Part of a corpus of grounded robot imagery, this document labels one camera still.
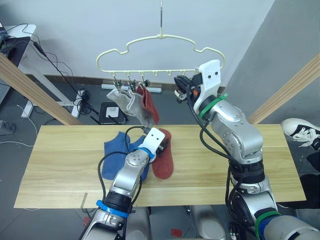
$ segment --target wooden table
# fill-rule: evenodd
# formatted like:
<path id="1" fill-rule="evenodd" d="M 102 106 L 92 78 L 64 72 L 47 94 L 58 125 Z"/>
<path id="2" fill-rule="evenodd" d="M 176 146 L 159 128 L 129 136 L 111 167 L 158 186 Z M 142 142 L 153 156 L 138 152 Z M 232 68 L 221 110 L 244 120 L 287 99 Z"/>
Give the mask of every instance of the wooden table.
<path id="1" fill-rule="evenodd" d="M 128 125 L 42 126 L 26 167 L 15 208 L 95 208 L 102 198 L 97 164 L 104 142 Z M 152 167 L 143 182 L 137 206 L 224 204 L 228 161 L 200 142 L 198 125 L 162 125 L 172 134 L 174 171 L 169 179 L 156 178 Z M 305 194 L 286 139 L 278 124 L 260 124 L 263 163 L 277 202 L 303 201 Z M 129 133 L 131 142 L 142 135 Z M 217 147 L 208 138 L 212 146 Z M 111 182 L 105 180 L 108 189 Z"/>

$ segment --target white shoelace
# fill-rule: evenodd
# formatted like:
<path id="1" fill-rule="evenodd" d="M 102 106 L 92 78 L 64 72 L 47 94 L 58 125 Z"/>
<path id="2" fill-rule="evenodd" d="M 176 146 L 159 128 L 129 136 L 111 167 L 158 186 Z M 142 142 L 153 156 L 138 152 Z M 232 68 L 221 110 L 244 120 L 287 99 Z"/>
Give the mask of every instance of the white shoelace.
<path id="1" fill-rule="evenodd" d="M 293 135 L 293 139 L 298 142 L 305 142 L 299 147 L 307 147 L 310 146 L 316 138 L 320 138 L 320 134 L 316 134 L 316 130 L 313 128 L 310 128 L 309 130 L 306 130 L 305 127 L 303 127 L 300 132 Z"/>

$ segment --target gray sock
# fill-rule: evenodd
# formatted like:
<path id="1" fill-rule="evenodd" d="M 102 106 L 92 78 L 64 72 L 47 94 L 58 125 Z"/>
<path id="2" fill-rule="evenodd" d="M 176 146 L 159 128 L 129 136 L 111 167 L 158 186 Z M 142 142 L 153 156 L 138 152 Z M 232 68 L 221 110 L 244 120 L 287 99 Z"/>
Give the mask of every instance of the gray sock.
<path id="1" fill-rule="evenodd" d="M 130 114 L 127 111 L 127 105 L 129 104 L 131 97 L 129 97 L 128 93 L 124 90 L 117 90 L 117 89 L 113 89 L 111 92 L 109 92 L 106 97 L 112 101 L 114 101 L 119 108 L 121 109 L 121 111 L 124 114 L 130 115 L 130 116 L 135 116 Z"/>
<path id="2" fill-rule="evenodd" d="M 131 97 L 128 105 L 126 106 L 127 112 L 136 116 L 142 125 L 146 125 L 151 128 L 153 125 L 152 115 L 142 106 L 142 96 L 138 93 L 133 93 L 131 89 L 129 89 L 127 93 Z"/>

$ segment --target wooden beam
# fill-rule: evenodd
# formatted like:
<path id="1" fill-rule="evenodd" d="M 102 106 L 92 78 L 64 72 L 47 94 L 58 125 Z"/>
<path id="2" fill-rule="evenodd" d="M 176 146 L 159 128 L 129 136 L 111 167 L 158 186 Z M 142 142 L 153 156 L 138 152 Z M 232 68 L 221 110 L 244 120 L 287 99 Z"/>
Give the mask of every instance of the wooden beam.
<path id="1" fill-rule="evenodd" d="M 81 125 L 77 119 L 1 53 L 0 78 L 64 125 Z"/>
<path id="2" fill-rule="evenodd" d="M 249 118 L 251 124 L 259 124 L 262 120 L 293 98 L 306 86 L 320 77 L 320 53 L 308 62 L 290 81 L 281 87 Z"/>

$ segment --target wooden plank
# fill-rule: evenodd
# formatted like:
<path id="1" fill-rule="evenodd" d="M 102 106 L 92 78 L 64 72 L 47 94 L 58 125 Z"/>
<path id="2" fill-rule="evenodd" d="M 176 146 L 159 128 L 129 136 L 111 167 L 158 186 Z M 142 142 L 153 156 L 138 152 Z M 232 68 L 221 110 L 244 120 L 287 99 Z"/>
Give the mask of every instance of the wooden plank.
<path id="1" fill-rule="evenodd" d="M 42 126 L 26 167 L 15 208 L 95 208 L 102 197 L 97 165 L 104 142 L 129 125 Z M 156 178 L 152 167 L 143 182 L 137 206 L 224 204 L 228 161 L 206 149 L 198 125 L 163 125 L 171 135 L 174 171 Z M 263 138 L 263 163 L 278 202 L 305 200 L 286 139 L 278 124 L 257 125 Z M 131 142 L 142 132 L 133 129 Z M 205 140 L 220 149 L 205 135 Z M 104 180 L 108 189 L 112 181 Z"/>
<path id="2" fill-rule="evenodd" d="M 249 118 L 251 124 L 259 124 L 262 120 L 293 98 L 306 86 L 320 77 L 320 53 L 308 62 L 290 81 L 280 88 Z"/>
<path id="3" fill-rule="evenodd" d="M 0 54 L 0 78 L 64 125 L 81 125 L 2 54 Z"/>

